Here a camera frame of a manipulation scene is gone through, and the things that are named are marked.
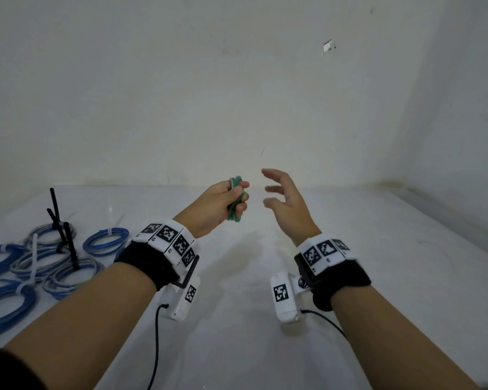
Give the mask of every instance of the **forearm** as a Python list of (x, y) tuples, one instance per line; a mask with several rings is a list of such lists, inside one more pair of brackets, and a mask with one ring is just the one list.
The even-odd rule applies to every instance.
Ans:
[(331, 303), (373, 389), (479, 388), (372, 286), (342, 288)]
[(42, 314), (5, 349), (49, 389), (92, 389), (155, 293), (144, 273), (114, 263)]

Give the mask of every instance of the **right hand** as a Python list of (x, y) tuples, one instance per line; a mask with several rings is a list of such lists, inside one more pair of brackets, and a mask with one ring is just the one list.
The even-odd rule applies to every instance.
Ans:
[(262, 174), (280, 183), (280, 186), (266, 186), (266, 191), (282, 194), (286, 202), (281, 202), (277, 198), (266, 198), (264, 206), (273, 210), (280, 229), (291, 238), (295, 246), (301, 245), (307, 238), (321, 234), (290, 176), (273, 168), (263, 168)]

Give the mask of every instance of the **black wrist strap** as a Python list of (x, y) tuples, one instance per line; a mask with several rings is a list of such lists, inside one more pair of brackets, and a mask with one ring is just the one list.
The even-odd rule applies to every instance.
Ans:
[(164, 254), (147, 243), (131, 242), (114, 262), (125, 262), (144, 272), (155, 283), (157, 291), (179, 280)]
[(345, 260), (327, 268), (318, 276), (321, 281), (311, 290), (314, 305), (323, 311), (332, 311), (331, 297), (345, 286), (369, 286), (371, 280), (356, 260)]

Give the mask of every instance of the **hand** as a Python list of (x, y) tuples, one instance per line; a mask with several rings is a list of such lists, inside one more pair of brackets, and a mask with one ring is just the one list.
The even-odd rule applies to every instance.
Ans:
[(277, 198), (266, 198), (264, 206), (273, 210), (280, 229), (291, 238), (295, 246), (300, 246), (307, 238), (321, 234), (290, 176), (272, 168), (263, 168), (262, 174), (280, 183), (280, 186), (266, 186), (266, 191), (283, 194), (286, 202), (283, 203)]
[[(240, 197), (243, 189), (249, 187), (249, 182), (241, 181), (232, 189), (229, 180), (216, 183), (199, 196), (187, 208), (174, 217), (176, 222), (185, 226), (194, 238), (200, 238), (212, 232), (228, 217), (228, 205)], [(242, 216), (248, 208), (245, 203), (249, 198), (246, 193), (242, 202), (235, 207), (235, 214)]]

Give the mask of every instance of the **left hand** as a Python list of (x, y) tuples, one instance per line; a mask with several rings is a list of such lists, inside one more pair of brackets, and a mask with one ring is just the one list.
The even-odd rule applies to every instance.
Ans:
[[(194, 238), (200, 238), (212, 232), (228, 217), (228, 205), (240, 197), (242, 191), (249, 187), (249, 182), (241, 181), (232, 189), (231, 182), (224, 180), (213, 186), (199, 196), (187, 208), (174, 217), (176, 222), (185, 226)], [(249, 198), (246, 193), (242, 202), (235, 207), (235, 214), (242, 216), (248, 208), (245, 203)]]

